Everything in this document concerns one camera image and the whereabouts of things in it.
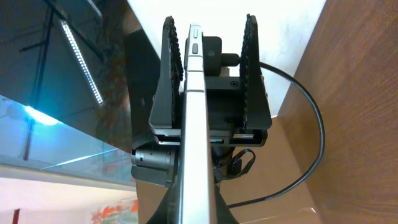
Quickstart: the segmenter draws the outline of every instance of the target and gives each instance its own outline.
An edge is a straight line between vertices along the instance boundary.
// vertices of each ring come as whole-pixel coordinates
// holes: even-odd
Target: button
[[[198,44],[197,43],[194,43],[192,45],[192,53],[193,54],[198,54]]]

